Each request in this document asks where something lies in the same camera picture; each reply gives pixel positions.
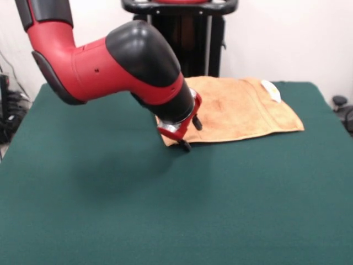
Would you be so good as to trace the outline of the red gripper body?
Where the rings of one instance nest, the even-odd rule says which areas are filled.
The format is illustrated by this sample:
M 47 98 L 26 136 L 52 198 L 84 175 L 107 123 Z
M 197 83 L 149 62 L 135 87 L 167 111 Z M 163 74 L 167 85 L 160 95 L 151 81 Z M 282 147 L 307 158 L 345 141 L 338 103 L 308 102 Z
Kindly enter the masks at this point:
M 191 96 L 190 108 L 184 115 L 184 118 L 178 121 L 167 121 L 166 119 L 160 119 L 156 116 L 157 131 L 161 136 L 163 142 L 179 142 L 179 140 L 187 140 L 187 132 L 189 129 L 196 129 L 192 123 L 192 118 L 197 114 L 202 105 L 202 99 L 198 92 L 189 92 Z

